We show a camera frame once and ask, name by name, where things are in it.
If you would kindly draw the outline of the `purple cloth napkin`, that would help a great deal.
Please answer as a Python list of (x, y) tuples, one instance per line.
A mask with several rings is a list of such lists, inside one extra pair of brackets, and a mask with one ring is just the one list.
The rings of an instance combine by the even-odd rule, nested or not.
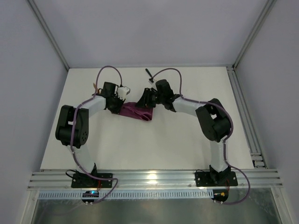
[(135, 102), (127, 102), (122, 105), (118, 114), (142, 121), (151, 121), (153, 118), (153, 109), (137, 107)]

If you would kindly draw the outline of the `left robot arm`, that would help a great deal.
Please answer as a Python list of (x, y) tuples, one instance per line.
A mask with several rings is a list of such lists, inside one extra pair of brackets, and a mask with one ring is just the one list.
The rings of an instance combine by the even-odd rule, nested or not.
[(87, 140), (89, 136), (89, 119), (96, 113), (109, 110), (118, 114), (130, 93), (123, 85), (105, 82), (103, 88), (96, 90), (91, 98), (77, 107), (64, 105), (58, 117), (55, 137), (62, 145), (69, 147), (76, 164), (72, 170), (72, 188), (112, 188), (113, 174), (98, 173), (92, 160)]

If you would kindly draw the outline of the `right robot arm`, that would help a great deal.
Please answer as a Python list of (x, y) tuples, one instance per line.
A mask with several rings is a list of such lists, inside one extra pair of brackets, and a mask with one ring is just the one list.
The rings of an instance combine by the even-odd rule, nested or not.
[(172, 112), (182, 112), (197, 117), (204, 136), (210, 141), (211, 163), (209, 171), (195, 172), (196, 186), (224, 186), (233, 176), (226, 155), (226, 141), (233, 131), (232, 119), (220, 101), (196, 101), (175, 94), (165, 80), (156, 82), (155, 88), (145, 88), (136, 103), (140, 108), (154, 108), (162, 104)]

